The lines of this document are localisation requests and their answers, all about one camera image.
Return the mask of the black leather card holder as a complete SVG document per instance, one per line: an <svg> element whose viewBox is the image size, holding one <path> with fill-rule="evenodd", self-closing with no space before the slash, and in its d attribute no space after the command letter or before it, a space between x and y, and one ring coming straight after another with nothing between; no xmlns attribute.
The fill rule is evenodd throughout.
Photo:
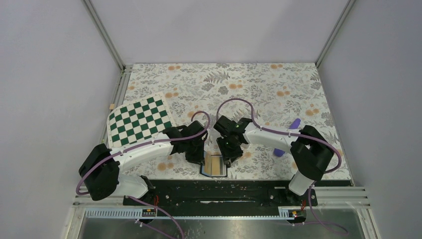
<svg viewBox="0 0 422 239"><path fill-rule="evenodd" d="M209 178L226 178L227 166L223 156L204 152L204 162L200 166L200 174Z"/></svg>

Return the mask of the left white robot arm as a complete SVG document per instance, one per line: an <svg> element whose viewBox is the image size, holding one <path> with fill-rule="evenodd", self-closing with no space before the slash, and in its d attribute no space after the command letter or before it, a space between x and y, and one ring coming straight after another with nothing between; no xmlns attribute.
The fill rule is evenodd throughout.
<svg viewBox="0 0 422 239"><path fill-rule="evenodd" d="M187 161L201 163L207 135L208 128L196 120L190 125L169 127L152 138L127 146L109 149L99 144L78 170L81 180L77 195L88 194L93 201L109 196L133 196L141 204L150 204L154 200L152 184L144 176L126 175L125 171L145 161L181 153ZM80 190L82 184L86 192Z"/></svg>

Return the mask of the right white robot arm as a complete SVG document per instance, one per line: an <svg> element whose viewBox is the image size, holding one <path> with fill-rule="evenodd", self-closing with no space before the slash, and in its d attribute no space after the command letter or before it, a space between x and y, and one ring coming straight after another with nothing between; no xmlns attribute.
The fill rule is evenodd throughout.
<svg viewBox="0 0 422 239"><path fill-rule="evenodd" d="M322 179L334 156L333 147L310 125L281 131L259 127L252 119L241 118L235 122L221 116L213 127L220 134L216 141L227 165L243 155L243 144L259 144L291 154L297 172L290 180L285 197L292 205L305 199L308 188Z"/></svg>

